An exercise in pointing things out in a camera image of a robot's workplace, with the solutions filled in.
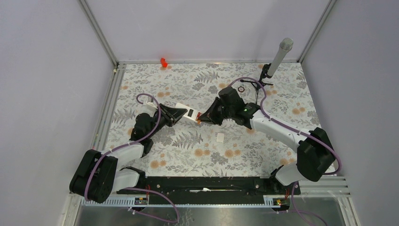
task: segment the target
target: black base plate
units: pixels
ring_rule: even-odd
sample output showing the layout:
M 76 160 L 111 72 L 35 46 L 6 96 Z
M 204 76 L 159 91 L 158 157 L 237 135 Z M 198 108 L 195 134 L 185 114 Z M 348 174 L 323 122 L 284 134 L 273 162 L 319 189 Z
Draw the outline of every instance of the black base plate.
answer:
M 292 185 L 275 191 L 271 180 L 260 177 L 147 177 L 141 186 L 161 192 L 174 204 L 264 204 L 263 195 L 285 195 Z M 210 192 L 190 192 L 207 188 Z M 120 190 L 118 194 L 140 192 Z M 300 194 L 296 188 L 294 194 Z M 149 204 L 169 204 L 159 195 L 150 194 Z

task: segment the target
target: floral pattern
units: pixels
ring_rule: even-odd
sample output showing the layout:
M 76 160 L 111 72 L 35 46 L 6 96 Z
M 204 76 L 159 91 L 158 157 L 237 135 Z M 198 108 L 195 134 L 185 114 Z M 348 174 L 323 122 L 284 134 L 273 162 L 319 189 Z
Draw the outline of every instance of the floral pattern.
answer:
M 167 106 L 176 103 L 205 112 L 217 93 L 239 77 L 259 78 L 260 64 L 172 64 L 127 65 L 119 92 L 106 148 L 125 144 L 140 113 L 153 114 L 136 102 L 136 95 L 148 93 Z M 275 117 L 303 128 L 314 128 L 319 119 L 299 63 L 281 64 L 266 86 L 265 109 Z M 255 102 L 249 83 L 239 93 L 245 102 Z M 257 103 L 263 98 L 259 92 Z M 216 142 L 224 133 L 224 142 Z M 295 152 L 267 134 L 224 120 L 222 126 L 200 125 L 181 120 L 164 127 L 152 137 L 150 153 L 128 163 L 148 176 L 264 176 L 281 164 L 296 160 Z

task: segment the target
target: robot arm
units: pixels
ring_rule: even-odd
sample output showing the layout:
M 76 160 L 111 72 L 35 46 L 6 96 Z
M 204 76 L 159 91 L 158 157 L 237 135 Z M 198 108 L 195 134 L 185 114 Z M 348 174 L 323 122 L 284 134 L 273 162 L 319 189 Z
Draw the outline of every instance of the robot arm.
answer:
M 160 104 L 161 118 L 157 125 L 158 111 L 151 117 L 147 113 L 139 114 L 136 117 L 135 127 L 132 131 L 130 142 L 139 140 L 146 136 L 154 127 L 155 131 L 151 136 L 131 145 L 127 143 L 114 152 L 107 155 L 100 163 L 94 174 L 88 190 L 88 198 L 98 203 L 104 202 L 111 192 L 118 191 L 125 187 L 135 187 L 140 184 L 139 178 L 145 174 L 139 169 L 132 167 L 124 168 L 128 162 L 142 158 L 148 154 L 152 148 L 152 135 L 164 126 L 172 127 L 187 112 L 187 109 L 171 108 Z M 108 152 L 88 150 L 80 162 L 75 175 L 69 184 L 69 190 L 73 193 L 84 196 L 85 187 L 88 183 L 89 175 L 100 157 Z
M 296 162 L 280 166 L 271 173 L 271 179 L 276 179 L 283 186 L 304 178 L 316 182 L 335 161 L 335 157 L 317 142 L 266 118 L 257 104 L 245 104 L 232 87 L 222 89 L 219 97 L 216 97 L 211 107 L 198 118 L 201 122 L 221 125 L 224 119 L 233 119 L 238 125 L 270 135 L 297 153 Z M 277 120 L 299 131 L 309 132 L 332 147 L 326 132 L 321 128 L 300 129 L 283 120 Z

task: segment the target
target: black stand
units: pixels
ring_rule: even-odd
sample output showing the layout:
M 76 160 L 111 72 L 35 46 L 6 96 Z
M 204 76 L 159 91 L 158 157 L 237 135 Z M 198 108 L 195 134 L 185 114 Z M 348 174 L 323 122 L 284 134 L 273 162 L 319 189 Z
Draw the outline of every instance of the black stand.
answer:
M 263 65 L 262 73 L 261 73 L 261 76 L 260 76 L 259 81 L 258 81 L 259 83 L 261 83 L 262 87 L 264 87 L 264 86 L 266 86 L 266 85 L 269 85 L 269 86 L 272 86 L 272 85 L 273 85 L 273 84 L 271 84 L 271 83 L 262 82 L 262 79 L 266 78 L 267 71 L 269 70 L 270 65 L 271 65 L 271 64 Z M 256 89 L 256 91 L 258 91 L 258 90 L 261 89 L 261 87 L 260 87 L 260 86 L 258 85 L 258 83 L 256 83 L 255 81 L 247 81 L 247 80 L 241 79 L 240 82 L 248 82 L 248 83 L 251 83 L 252 86 Z

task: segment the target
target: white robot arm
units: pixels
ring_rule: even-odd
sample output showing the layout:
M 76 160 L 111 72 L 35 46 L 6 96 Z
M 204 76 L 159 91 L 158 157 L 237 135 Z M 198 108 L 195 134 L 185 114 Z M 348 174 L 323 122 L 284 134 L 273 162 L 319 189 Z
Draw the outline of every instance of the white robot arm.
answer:
M 141 158 L 143 153 L 144 146 L 142 144 L 136 144 L 123 147 L 117 152 L 108 155 L 118 159 L 111 193 L 119 191 L 125 187 L 134 187 L 137 185 L 140 176 L 139 173 L 134 170 L 123 169 L 123 167 L 130 161 Z
M 271 173 L 271 178 L 276 179 L 283 186 L 305 178 L 318 181 L 335 161 L 335 157 L 325 147 L 301 133 L 310 133 L 311 136 L 332 148 L 323 129 L 302 129 L 280 119 L 273 118 L 272 120 L 271 116 L 267 118 L 259 105 L 244 103 L 232 87 L 222 89 L 219 97 L 216 97 L 210 108 L 198 118 L 201 122 L 221 125 L 224 119 L 233 119 L 238 125 L 270 135 L 297 153 L 297 161 L 280 166 Z M 288 127 L 300 132 L 293 132 Z

